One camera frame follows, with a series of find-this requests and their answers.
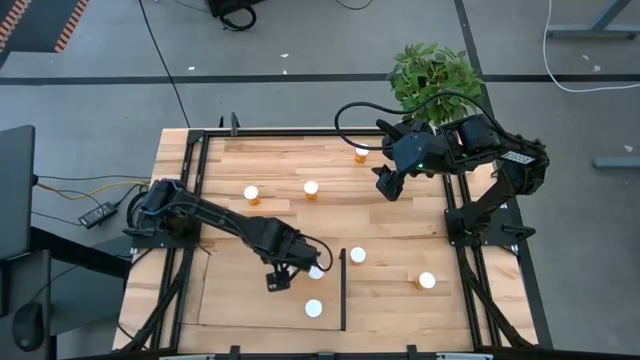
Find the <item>wooden tabletop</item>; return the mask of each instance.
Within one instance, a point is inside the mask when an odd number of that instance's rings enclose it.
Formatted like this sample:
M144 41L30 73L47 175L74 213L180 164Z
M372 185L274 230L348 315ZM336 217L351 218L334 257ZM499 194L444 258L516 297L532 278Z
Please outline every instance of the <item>wooden tabletop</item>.
M164 130L153 179L179 178L186 129ZM379 144L376 137L355 138ZM192 187L199 144L192 159L188 187ZM388 202L376 190L374 166L389 163L379 152L364 164L338 137L216 137L209 144L204 199L246 215L275 216L325 241L335 259L333 269L320 280L306 273L290 290L269 293L265 274L272 268L237 238L204 226L191 269L180 338L180 353L241 352L404 352L407 344L419 351L472 350L460 273L455 250L449 246L443 211L446 198L439 177L407 178L404 192ZM492 184L491 166L468 174L471 196L477 198ZM303 185L318 182L318 198L307 200ZM260 190L261 202L243 199L246 186ZM457 180L454 180L457 203ZM355 246L367 251L361 265L347 267L347 329L340 331L340 249ZM531 342L533 322L516 258L504 249L484 248L485 262L496 304ZM132 269L120 323L135 333L158 299L165 250L153 250ZM175 270L179 266L176 257ZM326 251L321 256L328 263ZM433 289L419 290L414 281L431 272ZM304 304L323 303L323 313L312 319ZM476 301L482 335L488 343L484 310ZM163 345L168 345L170 308L164 322ZM114 348L129 339L120 331Z

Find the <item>green plant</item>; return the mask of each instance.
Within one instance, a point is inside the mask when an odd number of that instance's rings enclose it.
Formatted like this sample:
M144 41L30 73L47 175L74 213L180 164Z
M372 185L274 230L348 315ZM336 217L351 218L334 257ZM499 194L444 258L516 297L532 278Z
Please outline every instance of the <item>green plant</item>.
M466 51L457 54L448 47L438 49L438 43L424 47L423 43L405 46L404 52L394 57L398 63L389 74L392 91L409 110L429 96L442 91L455 91L474 100L482 96L484 82L475 74L465 59ZM456 96L443 96L413 113L410 118L426 119L434 126L458 120L476 110L468 100Z

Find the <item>gray floor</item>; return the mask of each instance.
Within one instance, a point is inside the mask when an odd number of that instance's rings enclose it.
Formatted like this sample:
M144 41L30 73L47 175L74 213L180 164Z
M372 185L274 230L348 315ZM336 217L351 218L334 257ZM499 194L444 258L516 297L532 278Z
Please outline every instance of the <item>gray floor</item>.
M182 0L203 7L199 0ZM348 0L357 5L364 0ZM406 43L464 42L452 1L374 0L354 12L332 0L269 0L256 6L258 24L246 33L223 31L206 14L172 0L145 0L151 27L175 75L256 75L386 72ZM606 1L556 0L553 22L579 23ZM466 0L486 74L542 74L546 1ZM633 2L620 17L640 22ZM640 40L549 43L558 73L640 73ZM92 0L62 54L13 53L2 77L163 75L137 2ZM607 84L567 84L591 87ZM355 100L394 106L387 83L262 83L179 85L194 126L216 126L234 111L244 126L330 126L341 105ZM567 94L552 84L488 85L496 116L507 130L541 138L552 165L547 182L519 200L554 344L560 349L640 354L640 173L598 172L597 155L640 151L640 89ZM0 86L0 127L34 124L36 172L61 176L148 175L161 129L184 127L169 85ZM345 124L370 125L383 116L353 111ZM89 190L106 182L65 184ZM115 200L125 189L101 194ZM34 209L75 219L92 206L34 191ZM119 233L121 216L86 231L34 217L34 223L72 240L95 244ZM115 318L61 338L60 356L109 350Z

